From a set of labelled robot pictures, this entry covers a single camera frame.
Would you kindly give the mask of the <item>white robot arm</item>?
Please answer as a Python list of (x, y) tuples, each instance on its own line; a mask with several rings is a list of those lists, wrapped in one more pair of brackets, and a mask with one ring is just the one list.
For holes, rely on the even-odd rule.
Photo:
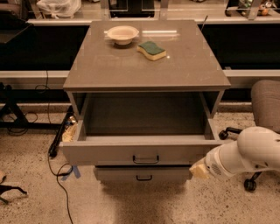
[(246, 128), (236, 141), (211, 149), (189, 171), (201, 179), (227, 179), (244, 172), (279, 172), (280, 135), (263, 127)]

